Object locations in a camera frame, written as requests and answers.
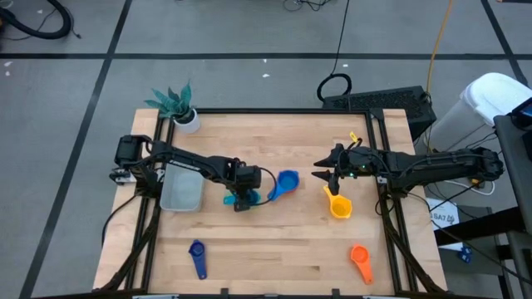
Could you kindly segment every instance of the wooden table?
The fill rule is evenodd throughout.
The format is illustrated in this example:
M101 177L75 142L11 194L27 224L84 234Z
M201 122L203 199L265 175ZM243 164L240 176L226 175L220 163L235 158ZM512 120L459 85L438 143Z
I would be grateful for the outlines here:
M152 136L156 114L156 110L138 110L131 133ZM404 111L385 110L385 117L392 150L412 154ZM294 169L300 185L275 203L235 213L232 206L223 205L224 186L206 182L199 213L163 212L149 292L218 294L227 287L231 294L327 295L333 288L343 295L394 293L382 219L374 211L375 179L342 180L341 194L352 200L353 213L350 219L335 219L323 192L326 183L311 175L318 169L313 163L327 157L335 143L351 142L349 132L354 131L364 140L362 145L368 146L363 115L209 114L200 119L201 129L193 135L175 132L174 146L205 156L239 157L274 174ZM374 127L380 143L378 127ZM263 198L272 187L270 177L263 174L259 190ZM133 191L133 185L118 187L113 209ZM421 187L413 193L424 197ZM436 284L446 288L426 205L414 197L402 202L412 253ZM131 251L139 204L138 199L112 219L95 287L108 282ZM188 254L194 239L206 246L209 278L203 281ZM348 258L355 243L371 254L374 283L370 286ZM407 289L401 254L398 260L401 284ZM140 285L143 263L140 257L135 286Z

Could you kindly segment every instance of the orange measuring cup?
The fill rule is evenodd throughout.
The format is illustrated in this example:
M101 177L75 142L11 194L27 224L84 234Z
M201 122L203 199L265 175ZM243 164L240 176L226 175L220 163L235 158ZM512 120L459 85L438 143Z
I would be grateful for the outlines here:
M362 245L355 244L351 250L351 260L357 264L358 270L362 274L364 283L373 283L372 264L370 263L369 251Z
M342 195L332 195L328 186L323 186L323 190L329 197L329 208L334 218L350 218L352 211L351 200L344 198Z

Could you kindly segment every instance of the coiled black cable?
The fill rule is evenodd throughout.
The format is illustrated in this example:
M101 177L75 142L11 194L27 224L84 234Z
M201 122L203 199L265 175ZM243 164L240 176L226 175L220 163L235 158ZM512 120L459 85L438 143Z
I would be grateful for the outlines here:
M322 96L322 88L323 86L325 86L327 82L329 82L331 79L334 79L334 78L343 78L347 82L347 89L342 93L343 96L349 95L351 93L351 89L352 89L351 77L348 76L347 74L342 74L342 73L335 74L334 73L336 70L336 65L338 64L338 58L340 56L340 47L342 46L343 30L345 29L345 26L346 26L347 11L349 10L349 1L350 0L347 0L346 10L343 14L342 31L340 32L340 41L338 42L338 49L336 51L336 59L334 60L334 68L331 71L331 75L329 75L319 84L318 90L316 91L318 95L318 99L322 102L324 102L324 99Z
M68 35L72 28L72 19L68 11L57 0L47 0L60 14L63 19L62 27L56 32L40 32L31 29L17 20L17 17L9 10L0 8L0 17L7 23L11 24L16 29L31 35L32 37L42 39L58 39Z

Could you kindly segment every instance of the yellow measuring cup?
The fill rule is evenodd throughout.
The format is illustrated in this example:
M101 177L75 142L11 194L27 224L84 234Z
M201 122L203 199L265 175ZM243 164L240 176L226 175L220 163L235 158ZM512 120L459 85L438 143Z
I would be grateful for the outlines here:
M331 214L334 218L350 218L352 211L351 200L344 198L342 195L332 195L328 186L323 186L323 190L329 197Z

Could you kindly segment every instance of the yellow cable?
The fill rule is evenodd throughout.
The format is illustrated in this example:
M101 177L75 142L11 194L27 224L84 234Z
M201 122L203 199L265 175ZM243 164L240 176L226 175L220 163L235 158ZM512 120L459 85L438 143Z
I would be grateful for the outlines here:
M441 23L441 27L440 27L440 33L438 33L438 38L436 39L434 50L432 50L431 63L429 64L429 73L426 76L426 93L427 93L427 96L430 102L432 102L432 98L431 98L432 67L434 66L434 58L436 57L436 53L438 52L438 47L440 46L440 41L441 41L441 38L443 37L443 32L446 30L447 20L449 19L449 15L451 14L452 1L453 0L449 0L449 5L447 6L446 15L443 17L443 22ZM428 152L432 152L430 136L431 135L429 134L429 138L426 139L426 148Z
M438 34L438 38L436 39L436 44L434 45L434 50L432 51L431 56L431 64L429 65L429 74L426 77L426 93L431 93L431 78L432 78L432 66L434 65L434 57L436 57L436 53L438 52L438 47L440 46L440 40L443 37L443 32L446 29L447 20L449 19L449 15L451 14L451 7L452 7L452 0L449 0L449 6L447 7L446 16L443 18L443 23L441 24L440 33Z

